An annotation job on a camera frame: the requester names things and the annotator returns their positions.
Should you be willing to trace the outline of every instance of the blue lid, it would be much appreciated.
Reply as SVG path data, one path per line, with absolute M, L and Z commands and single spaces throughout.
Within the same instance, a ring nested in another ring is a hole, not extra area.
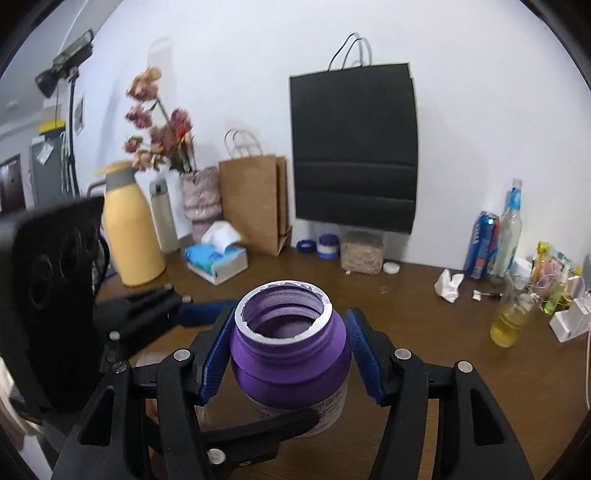
M 332 247 L 339 244 L 339 237 L 333 233 L 325 233 L 324 235 L 320 236 L 318 243 L 326 247 Z
M 312 239 L 300 240 L 297 242 L 296 248 L 299 252 L 312 254 L 316 252 L 316 242 L 314 242 Z

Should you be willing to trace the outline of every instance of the white bottle cap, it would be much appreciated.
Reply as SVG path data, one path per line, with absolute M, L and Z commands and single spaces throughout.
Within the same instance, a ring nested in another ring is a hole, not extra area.
M 394 275 L 395 273 L 398 273 L 400 271 L 400 265 L 394 262 L 386 262 L 384 264 L 384 271 L 387 274 Z

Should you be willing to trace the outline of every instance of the artificial flower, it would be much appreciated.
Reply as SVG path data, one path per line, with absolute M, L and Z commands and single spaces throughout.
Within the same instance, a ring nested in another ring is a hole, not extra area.
M 193 128 L 189 113 L 182 108 L 175 109 L 170 115 L 170 125 L 174 128 L 179 140 Z
M 154 154 L 150 150 L 137 150 L 134 154 L 132 165 L 140 171 L 148 170 L 152 167 Z
M 127 152 L 127 153 L 135 153 L 136 150 L 139 148 L 139 146 L 144 142 L 144 138 L 143 137 L 139 137 L 134 135 L 133 137 L 130 137 L 129 140 L 127 140 L 124 144 L 123 144 L 123 149 Z
M 162 76 L 157 67 L 149 67 L 145 72 L 134 78 L 126 93 L 140 102 L 155 100 L 158 96 L 158 85 L 156 80 Z
M 150 115 L 150 112 L 145 110 L 140 103 L 131 107 L 129 112 L 125 115 L 125 118 L 130 122 L 133 122 L 135 127 L 140 130 L 152 126 L 152 116 Z
M 150 128 L 150 147 L 154 153 L 170 157 L 176 144 L 177 139 L 171 126 Z

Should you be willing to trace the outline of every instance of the plastic bottle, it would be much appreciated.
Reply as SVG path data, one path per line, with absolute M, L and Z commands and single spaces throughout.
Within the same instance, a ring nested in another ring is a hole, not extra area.
M 166 181 L 159 179 L 150 183 L 150 205 L 160 250 L 164 254 L 178 250 L 179 242 Z
M 513 179 L 513 188 L 507 211 L 501 217 L 499 240 L 490 273 L 502 278 L 510 269 L 521 236 L 521 180 Z
M 567 287 L 568 283 L 569 283 L 569 268 L 568 268 L 568 266 L 565 266 L 564 269 L 562 270 L 562 276 L 560 279 L 560 283 L 555 286 L 554 290 L 552 290 L 552 293 L 550 294 L 550 297 L 548 298 L 548 300 L 546 300 L 546 303 L 544 304 L 544 313 L 547 313 L 548 315 L 552 315 L 554 313 L 554 310 L 556 309 L 558 302 L 562 299 L 562 297 L 566 293 L 566 287 Z
M 326 293 L 276 281 L 248 293 L 235 312 L 230 351 L 236 382 L 263 415 L 311 407 L 330 427 L 345 405 L 351 347 Z

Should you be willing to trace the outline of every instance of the crumpled paper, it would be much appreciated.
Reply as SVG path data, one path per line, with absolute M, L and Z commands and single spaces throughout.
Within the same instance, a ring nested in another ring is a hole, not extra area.
M 241 239 L 241 235 L 230 225 L 230 222 L 218 220 L 203 234 L 201 243 L 212 244 L 218 253 L 223 255 L 227 247 Z
M 435 293 L 442 296 L 449 303 L 454 303 L 460 295 L 457 288 L 462 283 L 462 280 L 464 280 L 463 273 L 457 273 L 452 277 L 446 268 L 435 282 Z

